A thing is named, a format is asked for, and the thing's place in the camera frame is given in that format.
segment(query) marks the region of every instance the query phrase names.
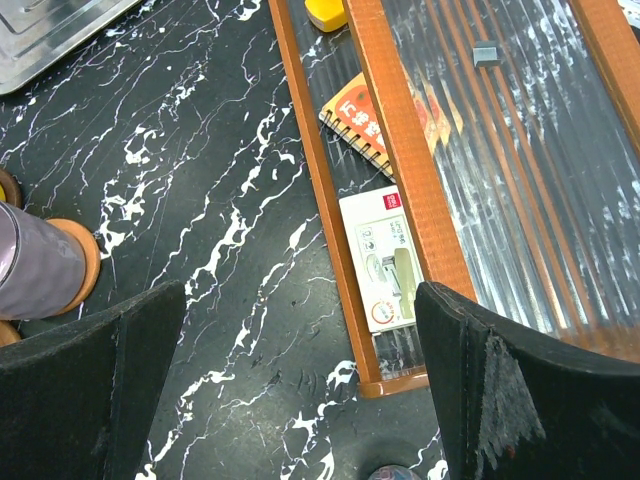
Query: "display case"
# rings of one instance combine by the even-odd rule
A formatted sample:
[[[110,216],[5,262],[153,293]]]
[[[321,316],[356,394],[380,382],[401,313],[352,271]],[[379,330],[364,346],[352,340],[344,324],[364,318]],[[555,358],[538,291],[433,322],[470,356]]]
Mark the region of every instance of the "display case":
[[[424,277],[636,359],[640,46],[615,0],[345,0],[348,29],[327,36],[302,2],[270,6],[363,396],[428,377],[415,327],[370,334],[338,207],[354,179],[360,190],[388,180],[345,161],[357,153],[317,120],[360,68]],[[474,63],[478,42],[496,46],[497,62]],[[352,60],[311,69],[323,43]],[[433,152],[416,102],[450,125]]]

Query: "purple cup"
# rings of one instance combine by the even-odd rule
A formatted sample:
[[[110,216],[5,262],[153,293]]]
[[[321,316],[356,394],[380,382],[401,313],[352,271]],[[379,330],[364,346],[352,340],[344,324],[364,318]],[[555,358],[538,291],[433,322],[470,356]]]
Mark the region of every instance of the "purple cup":
[[[85,270],[75,238],[0,202],[0,319],[55,315],[80,291]]]

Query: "black fabric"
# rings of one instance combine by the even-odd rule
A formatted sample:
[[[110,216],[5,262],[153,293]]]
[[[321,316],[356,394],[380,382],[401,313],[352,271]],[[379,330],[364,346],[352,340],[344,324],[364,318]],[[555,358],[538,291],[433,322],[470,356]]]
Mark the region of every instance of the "black fabric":
[[[420,285],[416,317],[452,480],[640,478],[640,365],[439,284]]]
[[[167,283],[0,349],[0,478],[132,479],[185,310]]]

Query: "small metal clip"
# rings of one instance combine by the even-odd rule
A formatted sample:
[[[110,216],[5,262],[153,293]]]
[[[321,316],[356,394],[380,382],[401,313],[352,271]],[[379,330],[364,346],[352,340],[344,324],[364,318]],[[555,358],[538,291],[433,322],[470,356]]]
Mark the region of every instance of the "small metal clip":
[[[473,47],[473,66],[476,68],[495,67],[500,65],[498,42],[476,42]]]

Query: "yellow object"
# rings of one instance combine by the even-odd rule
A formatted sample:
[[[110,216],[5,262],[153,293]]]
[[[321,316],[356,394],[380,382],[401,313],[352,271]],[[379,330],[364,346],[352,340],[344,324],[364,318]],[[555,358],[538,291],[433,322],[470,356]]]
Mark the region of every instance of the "yellow object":
[[[342,0],[305,0],[304,5],[313,24],[323,32],[333,32],[347,23]]]

